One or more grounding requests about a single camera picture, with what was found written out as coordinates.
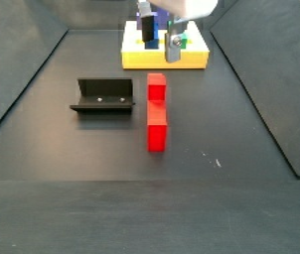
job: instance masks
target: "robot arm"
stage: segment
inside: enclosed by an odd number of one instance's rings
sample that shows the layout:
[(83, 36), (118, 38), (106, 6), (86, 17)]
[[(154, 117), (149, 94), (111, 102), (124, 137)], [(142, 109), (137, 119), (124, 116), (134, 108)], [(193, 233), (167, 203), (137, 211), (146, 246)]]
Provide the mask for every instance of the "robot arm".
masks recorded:
[[(170, 26), (165, 35), (165, 57), (166, 62), (173, 63), (181, 59), (182, 36), (187, 28), (189, 20), (206, 17), (214, 11), (218, 0), (138, 0), (138, 8), (145, 24), (151, 19), (150, 4), (170, 13)], [(143, 41), (153, 40), (151, 29), (142, 29)]]
[(147, 0), (185, 20), (206, 17), (214, 11), (218, 0)]

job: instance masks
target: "yellow tray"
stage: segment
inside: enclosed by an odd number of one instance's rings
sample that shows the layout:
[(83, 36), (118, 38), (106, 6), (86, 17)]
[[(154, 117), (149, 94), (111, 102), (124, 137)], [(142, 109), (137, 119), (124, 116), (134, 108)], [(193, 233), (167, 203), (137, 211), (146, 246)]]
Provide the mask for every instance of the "yellow tray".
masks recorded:
[(159, 49), (145, 50), (137, 22), (126, 22), (120, 50), (123, 68), (206, 68), (210, 51), (195, 22), (190, 21), (187, 24), (187, 47), (181, 50), (181, 60), (174, 63), (166, 63), (165, 60), (165, 33), (165, 30), (158, 31)]

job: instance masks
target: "black table surface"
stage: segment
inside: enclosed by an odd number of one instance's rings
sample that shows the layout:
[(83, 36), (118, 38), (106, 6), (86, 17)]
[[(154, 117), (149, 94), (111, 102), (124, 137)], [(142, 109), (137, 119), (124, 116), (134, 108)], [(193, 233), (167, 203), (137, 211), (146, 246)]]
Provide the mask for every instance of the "black table surface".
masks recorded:
[[(0, 253), (300, 253), (300, 181), (203, 36), (206, 70), (123, 70), (122, 32), (68, 32), (0, 125)], [(149, 72), (169, 81), (162, 154)], [(79, 77), (131, 77), (131, 116), (78, 116)]]

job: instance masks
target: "stacked red blocks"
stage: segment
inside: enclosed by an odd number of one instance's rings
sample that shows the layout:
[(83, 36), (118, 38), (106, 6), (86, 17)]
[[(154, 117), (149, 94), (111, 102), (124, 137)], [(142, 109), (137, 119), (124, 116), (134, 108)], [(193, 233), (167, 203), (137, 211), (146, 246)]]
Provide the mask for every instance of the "stacked red blocks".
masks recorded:
[(163, 152), (166, 148), (166, 76), (147, 74), (147, 150)]

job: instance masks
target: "black holder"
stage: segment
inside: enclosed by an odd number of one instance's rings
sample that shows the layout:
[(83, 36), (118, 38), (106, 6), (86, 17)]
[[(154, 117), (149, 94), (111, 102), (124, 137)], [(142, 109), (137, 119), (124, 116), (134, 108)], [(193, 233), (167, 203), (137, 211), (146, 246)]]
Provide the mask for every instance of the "black holder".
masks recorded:
[(131, 78), (79, 78), (80, 100), (71, 105), (76, 112), (133, 110)]

